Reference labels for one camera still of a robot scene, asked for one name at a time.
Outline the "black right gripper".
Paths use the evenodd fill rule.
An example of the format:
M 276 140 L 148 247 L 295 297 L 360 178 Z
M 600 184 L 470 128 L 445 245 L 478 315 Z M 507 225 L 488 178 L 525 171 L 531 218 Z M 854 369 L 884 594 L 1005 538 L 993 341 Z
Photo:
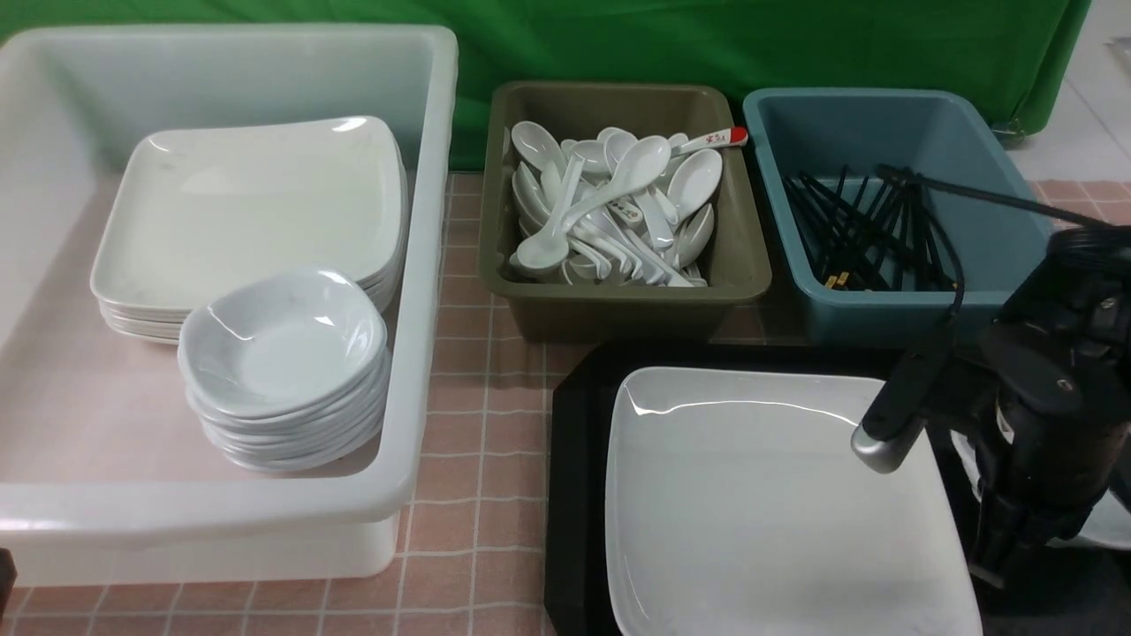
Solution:
M 1071 540 L 1108 490 L 1128 436 L 1126 366 L 1108 346 L 992 323 L 979 356 L 929 336 L 929 422 L 975 452 L 979 512 L 970 571 L 993 587 L 1051 541 Z

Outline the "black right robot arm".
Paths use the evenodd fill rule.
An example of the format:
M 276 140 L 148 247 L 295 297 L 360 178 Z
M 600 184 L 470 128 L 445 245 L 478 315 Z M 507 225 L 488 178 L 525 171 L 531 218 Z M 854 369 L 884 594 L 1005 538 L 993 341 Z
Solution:
M 967 561 L 993 587 L 1077 536 L 1108 488 L 1126 504 L 1126 230 L 1051 238 L 976 350 L 950 359 L 925 414 L 973 447 L 979 512 Z

